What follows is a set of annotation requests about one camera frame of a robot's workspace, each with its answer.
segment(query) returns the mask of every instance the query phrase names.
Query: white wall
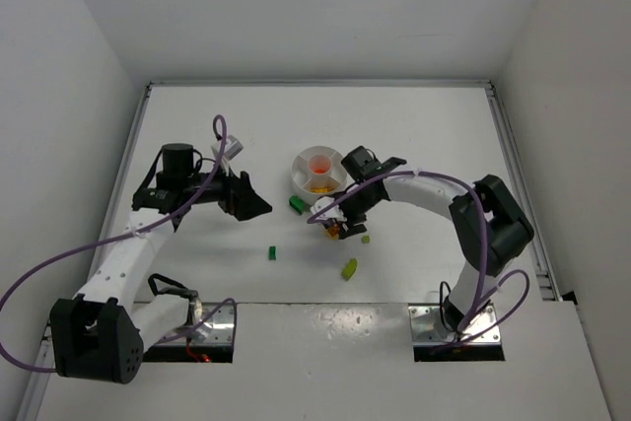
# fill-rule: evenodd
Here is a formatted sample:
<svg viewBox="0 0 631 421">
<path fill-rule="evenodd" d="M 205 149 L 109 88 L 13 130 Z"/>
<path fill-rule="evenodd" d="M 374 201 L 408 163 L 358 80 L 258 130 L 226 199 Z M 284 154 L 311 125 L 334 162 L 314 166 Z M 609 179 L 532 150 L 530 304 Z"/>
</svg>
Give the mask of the white wall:
<svg viewBox="0 0 631 421">
<path fill-rule="evenodd" d="M 139 83 L 495 76 L 534 0 L 85 0 Z"/>
<path fill-rule="evenodd" d="M 139 92 L 82 0 L 0 0 L 0 291 L 98 236 Z M 35 276 L 0 315 L 2 343 L 32 362 L 47 312 L 90 256 Z M 27 373 L 0 360 L 0 419 Z"/>
<path fill-rule="evenodd" d="M 539 0 L 501 94 L 604 393 L 631 419 L 631 1 Z"/>
</svg>

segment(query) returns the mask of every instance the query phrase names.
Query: red wire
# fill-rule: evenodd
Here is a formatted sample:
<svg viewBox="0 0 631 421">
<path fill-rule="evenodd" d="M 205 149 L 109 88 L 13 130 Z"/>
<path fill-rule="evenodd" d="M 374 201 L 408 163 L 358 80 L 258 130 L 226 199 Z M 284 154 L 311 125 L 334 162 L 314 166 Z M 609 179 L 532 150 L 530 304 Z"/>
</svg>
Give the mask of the red wire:
<svg viewBox="0 0 631 421">
<path fill-rule="evenodd" d="M 186 339 L 186 353 L 195 360 L 195 362 L 201 362 L 197 354 L 195 354 L 192 350 L 190 350 L 190 339 Z"/>
</svg>

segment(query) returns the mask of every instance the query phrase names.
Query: orange object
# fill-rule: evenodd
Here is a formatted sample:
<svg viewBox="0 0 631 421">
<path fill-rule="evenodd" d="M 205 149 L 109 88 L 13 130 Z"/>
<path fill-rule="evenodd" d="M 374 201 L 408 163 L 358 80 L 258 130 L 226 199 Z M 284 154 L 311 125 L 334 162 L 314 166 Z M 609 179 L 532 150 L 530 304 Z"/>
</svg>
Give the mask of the orange object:
<svg viewBox="0 0 631 421">
<path fill-rule="evenodd" d="M 313 155 L 309 158 L 309 169 L 316 175 L 324 175 L 331 169 L 331 160 L 325 155 Z"/>
<path fill-rule="evenodd" d="M 332 239 L 339 239 L 339 226 L 331 226 L 326 229 L 326 233 Z"/>
</svg>

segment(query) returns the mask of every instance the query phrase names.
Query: small green object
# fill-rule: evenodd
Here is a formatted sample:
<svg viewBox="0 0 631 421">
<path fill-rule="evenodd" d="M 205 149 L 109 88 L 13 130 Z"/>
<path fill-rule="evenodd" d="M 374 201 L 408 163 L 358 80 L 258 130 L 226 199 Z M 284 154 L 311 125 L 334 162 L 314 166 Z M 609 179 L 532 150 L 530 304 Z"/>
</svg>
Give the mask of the small green object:
<svg viewBox="0 0 631 421">
<path fill-rule="evenodd" d="M 289 205 L 291 206 L 292 209 L 294 209 L 297 213 L 299 213 L 301 216 L 303 215 L 303 213 L 307 210 L 307 203 L 305 201 L 303 201 L 300 197 L 298 196 L 292 196 L 289 198 Z"/>
<path fill-rule="evenodd" d="M 342 270 L 342 278 L 346 281 L 350 280 L 357 270 L 357 258 L 351 258 L 351 261 L 346 263 L 346 266 Z"/>
</svg>

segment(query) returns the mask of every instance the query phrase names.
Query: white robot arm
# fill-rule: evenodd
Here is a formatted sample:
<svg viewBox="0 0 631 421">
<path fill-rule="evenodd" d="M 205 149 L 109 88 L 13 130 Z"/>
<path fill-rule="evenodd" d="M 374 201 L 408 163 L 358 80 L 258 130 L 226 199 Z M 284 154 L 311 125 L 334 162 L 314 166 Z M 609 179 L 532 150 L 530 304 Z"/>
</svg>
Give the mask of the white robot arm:
<svg viewBox="0 0 631 421">
<path fill-rule="evenodd" d="M 57 300 L 50 311 L 55 370 L 60 376 L 127 384 L 136 376 L 146 350 L 171 330 L 192 322 L 197 292 L 173 280 L 171 287 L 161 291 L 154 286 L 155 299 L 133 311 L 140 285 L 190 210 L 186 203 L 191 196 L 198 195 L 194 204 L 217 202 L 239 221 L 271 212 L 271 206 L 252 189 L 248 174 L 237 176 L 230 169 L 229 160 L 241 145 L 232 136 L 226 141 L 227 152 L 213 175 L 200 171 L 203 158 L 192 146 L 162 148 L 134 193 L 125 229 L 129 238 L 113 246 L 73 299 Z M 196 164 L 195 153 L 200 155 Z M 161 156 L 163 168 L 156 173 Z M 154 176 L 156 185 L 150 187 Z M 152 225 L 161 220 L 162 224 Z M 150 286 L 156 276 L 150 277 Z"/>
<path fill-rule="evenodd" d="M 346 239 L 366 232 L 366 212 L 382 200 L 413 204 L 454 223 L 466 262 L 442 305 L 449 330 L 462 330 L 471 321 L 486 303 L 481 301 L 480 295 L 496 286 L 496 278 L 509 261 L 518 256 L 534 237 L 526 215 L 507 186 L 496 176 L 486 176 L 476 182 L 473 189 L 449 176 L 399 168 L 405 161 L 398 158 L 381 163 L 361 146 L 341 163 L 356 185 L 332 197 L 319 199 L 310 218 L 311 223 L 323 223 L 332 237 Z M 471 192 L 475 193 L 482 210 L 477 208 L 478 203 Z M 484 213 L 491 213 L 490 221 Z M 484 238 L 486 258 L 482 262 Z"/>
</svg>

